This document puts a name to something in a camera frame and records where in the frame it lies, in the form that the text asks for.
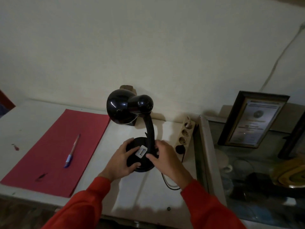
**glass tabletop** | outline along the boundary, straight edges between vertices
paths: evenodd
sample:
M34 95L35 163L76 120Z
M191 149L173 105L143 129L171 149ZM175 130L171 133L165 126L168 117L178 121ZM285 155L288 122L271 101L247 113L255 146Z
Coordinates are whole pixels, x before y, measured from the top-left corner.
M277 155L289 134L269 131L257 149L219 146L224 123L209 121L209 126L216 154L229 158L225 168L218 159L227 207L240 219L305 228L305 193L300 188L278 188L269 176L274 165L284 161Z

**pen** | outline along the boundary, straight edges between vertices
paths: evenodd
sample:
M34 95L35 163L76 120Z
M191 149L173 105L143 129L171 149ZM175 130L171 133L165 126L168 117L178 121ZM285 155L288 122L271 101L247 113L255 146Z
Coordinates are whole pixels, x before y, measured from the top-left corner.
M78 139L79 139L80 136L81 136L81 134L79 134L79 135L77 136L77 138L76 138L76 140L75 140L75 142L74 142L74 145L73 145L73 147L72 147L71 153L68 155L68 158L67 158L67 160L66 160L66 163L65 163L64 168L68 168L68 167L69 167L69 165L70 165L70 163L71 163L71 161L72 161L72 158L73 158L73 153L74 153L75 147L76 147L76 145L77 145L77 142L78 142Z

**pink cardboard sheet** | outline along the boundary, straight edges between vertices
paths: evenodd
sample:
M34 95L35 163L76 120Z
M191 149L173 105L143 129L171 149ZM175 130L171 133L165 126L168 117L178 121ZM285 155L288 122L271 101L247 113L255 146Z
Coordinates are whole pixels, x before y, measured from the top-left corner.
M108 115L66 109L1 184L70 197L108 123ZM72 162L64 168L78 134Z

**hand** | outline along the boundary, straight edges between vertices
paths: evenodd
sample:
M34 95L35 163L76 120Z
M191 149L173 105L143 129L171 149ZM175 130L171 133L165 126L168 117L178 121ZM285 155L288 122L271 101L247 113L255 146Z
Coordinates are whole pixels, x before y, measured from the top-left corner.
M161 173L170 177L183 190L193 181L191 174L184 168L172 146L160 140L156 140L156 146L159 149L159 158L152 154L146 154L146 157Z
M141 165L140 162L136 162L130 167L127 167L127 158L140 148L138 146L126 152L126 146L133 140L133 138L130 138L123 142L118 150L112 155L105 169L98 175L98 177L108 178L110 182L112 182L116 179L128 176Z

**red sleeve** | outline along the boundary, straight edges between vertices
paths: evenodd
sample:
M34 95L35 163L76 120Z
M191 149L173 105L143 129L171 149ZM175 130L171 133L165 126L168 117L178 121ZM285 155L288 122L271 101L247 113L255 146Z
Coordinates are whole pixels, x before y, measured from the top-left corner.
M209 195L198 181L193 180L181 195L191 213L194 229L246 229L234 213L221 204L215 196Z
M102 213L102 200L110 190L107 178L96 177L85 191L75 194L43 229L94 229Z

